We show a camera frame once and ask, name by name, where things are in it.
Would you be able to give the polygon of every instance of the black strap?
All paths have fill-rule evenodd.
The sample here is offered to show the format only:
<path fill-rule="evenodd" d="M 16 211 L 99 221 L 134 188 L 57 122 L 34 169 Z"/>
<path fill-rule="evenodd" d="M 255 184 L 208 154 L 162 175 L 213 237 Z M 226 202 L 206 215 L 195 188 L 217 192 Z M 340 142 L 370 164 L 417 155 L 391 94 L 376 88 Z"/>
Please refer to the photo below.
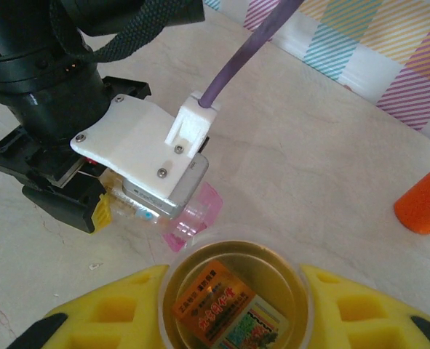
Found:
<path fill-rule="evenodd" d="M 66 53 L 86 62 L 123 60 L 156 38 L 170 19 L 191 0 L 146 0 L 139 12 L 104 47 L 92 52 L 82 41 L 76 26 L 60 0 L 51 0 L 49 16 L 53 32 Z"/>

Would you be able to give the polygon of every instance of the screw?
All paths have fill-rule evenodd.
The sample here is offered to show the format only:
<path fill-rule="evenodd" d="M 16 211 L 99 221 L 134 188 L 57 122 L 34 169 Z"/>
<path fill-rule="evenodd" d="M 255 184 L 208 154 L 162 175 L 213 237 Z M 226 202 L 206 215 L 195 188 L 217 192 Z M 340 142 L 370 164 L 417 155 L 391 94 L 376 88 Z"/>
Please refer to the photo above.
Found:
<path fill-rule="evenodd" d="M 168 171 L 166 169 L 159 169 L 156 174 L 160 178 L 165 178 L 168 175 Z"/>
<path fill-rule="evenodd" d="M 176 145 L 176 146 L 174 147 L 174 152 L 175 152 L 176 154 L 182 154 L 182 153 L 183 153 L 183 151 L 184 151 L 184 147 L 183 147 L 182 145 Z"/>
<path fill-rule="evenodd" d="M 80 134 L 76 136 L 76 142 L 80 143 L 80 142 L 84 142 L 85 141 L 85 136 Z"/>

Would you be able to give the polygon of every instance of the purple cable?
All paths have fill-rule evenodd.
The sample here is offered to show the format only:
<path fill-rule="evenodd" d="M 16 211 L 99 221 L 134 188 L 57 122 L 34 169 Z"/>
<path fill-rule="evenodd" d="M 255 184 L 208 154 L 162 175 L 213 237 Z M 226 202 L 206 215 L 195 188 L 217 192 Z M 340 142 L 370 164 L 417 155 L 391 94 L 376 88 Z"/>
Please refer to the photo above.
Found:
<path fill-rule="evenodd" d="M 202 108 L 209 108 L 223 88 L 255 53 L 286 23 L 304 0 L 281 0 L 263 23 L 221 69 L 199 100 Z"/>

